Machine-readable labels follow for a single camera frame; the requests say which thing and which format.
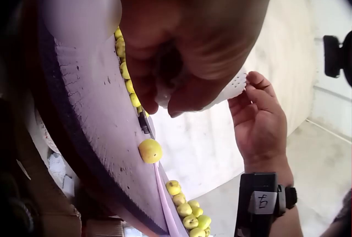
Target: forearm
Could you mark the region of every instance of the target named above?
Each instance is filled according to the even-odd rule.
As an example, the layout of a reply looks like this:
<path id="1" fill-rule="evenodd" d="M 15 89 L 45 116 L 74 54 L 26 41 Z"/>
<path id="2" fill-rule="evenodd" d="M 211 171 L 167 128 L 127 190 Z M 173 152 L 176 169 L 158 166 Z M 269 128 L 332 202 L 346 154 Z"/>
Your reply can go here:
<path id="1" fill-rule="evenodd" d="M 277 157 L 256 163 L 245 163 L 245 172 L 276 172 L 277 182 L 283 186 L 293 186 L 293 175 L 286 156 Z M 272 224 L 270 237 L 302 237 L 301 225 L 299 223 L 298 209 L 294 207 L 286 210 L 285 214 L 275 220 Z"/>

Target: person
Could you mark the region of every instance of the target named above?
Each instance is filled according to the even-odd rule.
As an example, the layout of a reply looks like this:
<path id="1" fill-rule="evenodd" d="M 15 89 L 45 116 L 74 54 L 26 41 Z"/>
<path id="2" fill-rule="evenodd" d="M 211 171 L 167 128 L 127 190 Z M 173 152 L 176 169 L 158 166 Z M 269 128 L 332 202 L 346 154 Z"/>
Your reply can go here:
<path id="1" fill-rule="evenodd" d="M 237 74 L 262 28 L 269 0 L 121 0 L 121 31 L 136 94 L 154 114 L 156 56 L 172 44 L 191 76 L 170 98 L 177 117 L 213 101 Z"/>
<path id="2" fill-rule="evenodd" d="M 276 172 L 278 184 L 293 186 L 286 157 L 286 116 L 271 83 L 260 73 L 249 72 L 245 91 L 228 102 L 245 172 Z M 297 207 L 274 221 L 270 237 L 276 236 L 303 236 Z"/>

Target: wrist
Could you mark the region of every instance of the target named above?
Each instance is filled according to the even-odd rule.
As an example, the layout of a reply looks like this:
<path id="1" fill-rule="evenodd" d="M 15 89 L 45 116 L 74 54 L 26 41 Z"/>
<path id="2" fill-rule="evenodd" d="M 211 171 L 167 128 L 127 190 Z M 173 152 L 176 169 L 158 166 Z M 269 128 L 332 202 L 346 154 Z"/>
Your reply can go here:
<path id="1" fill-rule="evenodd" d="M 286 155 L 271 159 L 244 162 L 245 173 L 253 172 L 275 172 L 277 182 L 283 186 L 293 186 L 293 174 L 288 164 Z"/>

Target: blurred circle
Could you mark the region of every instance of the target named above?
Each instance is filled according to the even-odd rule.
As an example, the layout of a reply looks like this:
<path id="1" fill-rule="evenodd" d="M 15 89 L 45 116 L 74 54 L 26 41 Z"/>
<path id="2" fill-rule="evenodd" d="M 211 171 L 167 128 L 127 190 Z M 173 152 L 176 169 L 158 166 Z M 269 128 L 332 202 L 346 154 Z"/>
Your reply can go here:
<path id="1" fill-rule="evenodd" d="M 48 31 L 70 47 L 93 47 L 116 31 L 121 0 L 44 0 L 43 20 Z"/>

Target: small yellow fruit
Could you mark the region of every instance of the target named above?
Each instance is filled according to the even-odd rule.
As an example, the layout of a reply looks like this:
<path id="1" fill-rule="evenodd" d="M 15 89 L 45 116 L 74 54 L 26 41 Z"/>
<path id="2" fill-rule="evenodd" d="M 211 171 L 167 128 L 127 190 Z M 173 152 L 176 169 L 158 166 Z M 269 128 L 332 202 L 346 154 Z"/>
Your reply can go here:
<path id="1" fill-rule="evenodd" d="M 190 205 L 188 205 L 188 203 L 183 203 L 177 207 L 177 213 L 181 217 L 187 217 L 192 214 L 192 208 Z"/>
<path id="2" fill-rule="evenodd" d="M 206 215 L 199 215 L 197 219 L 198 219 L 198 227 L 201 228 L 202 230 L 205 230 L 207 227 L 209 227 L 211 223 L 211 218 Z"/>
<path id="3" fill-rule="evenodd" d="M 116 44 L 115 44 L 115 49 L 116 49 L 116 54 L 119 57 L 126 57 L 125 40 L 123 37 L 120 37 L 117 39 Z"/>
<path id="4" fill-rule="evenodd" d="M 119 27 L 117 27 L 117 30 L 114 32 L 115 40 L 118 40 L 120 37 L 122 37 L 122 32 Z"/>
<path id="5" fill-rule="evenodd" d="M 189 232 L 189 237 L 205 237 L 205 232 L 197 227 Z"/>
<path id="6" fill-rule="evenodd" d="M 179 206 L 183 203 L 186 202 L 186 199 L 180 195 L 180 194 L 176 194 L 175 196 L 172 197 L 172 202 L 176 205 L 176 206 Z"/>
<path id="7" fill-rule="evenodd" d="M 191 206 L 199 207 L 199 202 L 196 200 L 190 200 L 188 204 Z"/>
<path id="8" fill-rule="evenodd" d="M 181 192 L 181 185 L 177 180 L 170 180 L 166 183 L 165 186 L 169 194 L 172 196 L 177 195 L 178 193 Z"/>
<path id="9" fill-rule="evenodd" d="M 207 227 L 205 230 L 205 237 L 208 237 L 210 235 L 210 227 Z"/>
<path id="10" fill-rule="evenodd" d="M 185 199 L 186 199 L 186 196 L 183 194 L 182 191 L 180 191 L 179 195 L 182 195 Z"/>
<path id="11" fill-rule="evenodd" d="M 191 230 L 198 226 L 198 220 L 191 214 L 182 220 L 182 224 L 186 229 Z"/>
<path id="12" fill-rule="evenodd" d="M 163 156 L 160 144 L 154 139 L 144 140 L 138 149 L 143 161 L 148 164 L 156 163 Z"/>
<path id="13" fill-rule="evenodd" d="M 134 88 L 133 88 L 133 84 L 132 84 L 132 80 L 127 80 L 126 81 L 126 89 L 129 93 L 134 93 Z"/>
<path id="14" fill-rule="evenodd" d="M 192 213 L 196 218 L 198 218 L 200 215 L 203 214 L 203 209 L 201 209 L 200 207 L 191 206 L 191 208 L 192 208 Z"/>
<path id="15" fill-rule="evenodd" d="M 130 74 L 128 73 L 128 70 L 127 70 L 126 62 L 123 62 L 120 65 L 120 72 L 124 79 L 131 79 Z"/>
<path id="16" fill-rule="evenodd" d="M 138 107 L 141 105 L 137 95 L 135 93 L 130 94 L 131 102 L 134 107 Z"/>

